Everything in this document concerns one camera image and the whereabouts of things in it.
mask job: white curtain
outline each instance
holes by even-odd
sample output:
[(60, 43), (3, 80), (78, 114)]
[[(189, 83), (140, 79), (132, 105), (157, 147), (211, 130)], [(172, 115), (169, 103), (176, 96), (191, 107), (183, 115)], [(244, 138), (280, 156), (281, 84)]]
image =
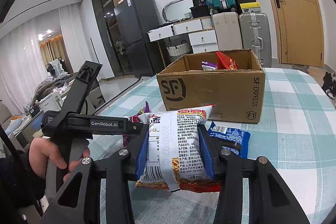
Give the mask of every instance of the white curtain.
[(58, 8), (64, 45), (74, 72), (79, 71), (86, 60), (92, 61), (81, 21), (79, 4)]
[(31, 101), (37, 85), (48, 76), (39, 47), (37, 24), (37, 18), (33, 18), (0, 40), (0, 91), (12, 114), (18, 114), (18, 110), (23, 113), (24, 104)]

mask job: checkered tablecloth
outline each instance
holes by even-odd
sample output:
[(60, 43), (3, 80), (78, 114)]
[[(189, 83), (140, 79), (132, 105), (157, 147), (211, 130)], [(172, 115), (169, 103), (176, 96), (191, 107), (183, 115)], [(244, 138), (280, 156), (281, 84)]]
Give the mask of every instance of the checkered tablecloth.
[[(336, 203), (336, 110), (315, 80), (304, 72), (266, 68), (263, 111), (258, 124), (216, 122), (251, 133), (248, 158), (266, 156), (298, 199), (310, 223), (321, 223)], [(148, 101), (152, 112), (165, 111), (156, 77), (140, 84), (101, 113), (134, 115)], [(92, 157), (111, 155), (119, 136), (95, 136)], [(212, 223), (218, 193), (134, 188), (129, 182), (136, 223)], [(248, 223), (248, 180), (243, 181), (242, 223)], [(105, 192), (101, 193), (104, 223)]]

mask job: open cardboard box on refrigerator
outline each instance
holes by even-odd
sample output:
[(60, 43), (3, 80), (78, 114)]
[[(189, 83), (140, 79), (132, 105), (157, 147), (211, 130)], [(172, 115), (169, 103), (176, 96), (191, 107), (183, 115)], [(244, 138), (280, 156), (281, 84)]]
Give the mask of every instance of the open cardboard box on refrigerator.
[(167, 111), (214, 105), (210, 119), (258, 123), (263, 110), (265, 72), (252, 50), (223, 51), (239, 70), (202, 70), (217, 64), (216, 52), (184, 55), (157, 74)]

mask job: refrigerator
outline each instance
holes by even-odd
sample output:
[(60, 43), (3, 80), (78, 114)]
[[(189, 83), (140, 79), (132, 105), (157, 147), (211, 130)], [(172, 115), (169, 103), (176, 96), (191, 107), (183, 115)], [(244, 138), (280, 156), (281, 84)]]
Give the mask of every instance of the refrigerator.
[(158, 43), (150, 42), (147, 34), (159, 27), (153, 0), (124, 0), (114, 12), (135, 77), (161, 72), (164, 65)]

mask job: f1 logo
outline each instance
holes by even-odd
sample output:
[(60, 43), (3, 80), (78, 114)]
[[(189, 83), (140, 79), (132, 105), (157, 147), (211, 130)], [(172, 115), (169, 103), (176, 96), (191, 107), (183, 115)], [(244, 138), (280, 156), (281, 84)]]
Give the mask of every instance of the f1 logo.
[(185, 98), (186, 96), (185, 84), (182, 78), (178, 78), (177, 80), (169, 80), (169, 82), (167, 82), (166, 80), (161, 81), (161, 85), (165, 89), (164, 93), (175, 95), (171, 97), (166, 96), (167, 100), (178, 102), (182, 101)]
[(255, 111), (248, 111), (247, 113), (246, 113), (246, 117), (249, 119), (249, 120), (253, 120), (255, 117), (256, 117), (256, 114), (257, 114), (257, 112), (255, 112)]

